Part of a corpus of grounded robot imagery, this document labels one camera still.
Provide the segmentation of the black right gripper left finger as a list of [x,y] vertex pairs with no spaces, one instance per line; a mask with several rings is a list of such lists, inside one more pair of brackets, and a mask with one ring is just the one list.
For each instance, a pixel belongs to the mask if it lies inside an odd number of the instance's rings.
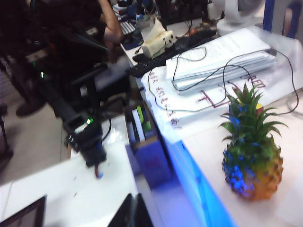
[[133,211],[134,198],[132,194],[128,194],[124,201],[121,203],[119,209],[111,219],[108,227],[130,227],[131,216]]

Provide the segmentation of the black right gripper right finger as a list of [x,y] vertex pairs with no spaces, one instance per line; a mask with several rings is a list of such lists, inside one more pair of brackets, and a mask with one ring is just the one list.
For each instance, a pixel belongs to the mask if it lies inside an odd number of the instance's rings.
[[154,227],[141,193],[137,195],[136,201],[135,226]]

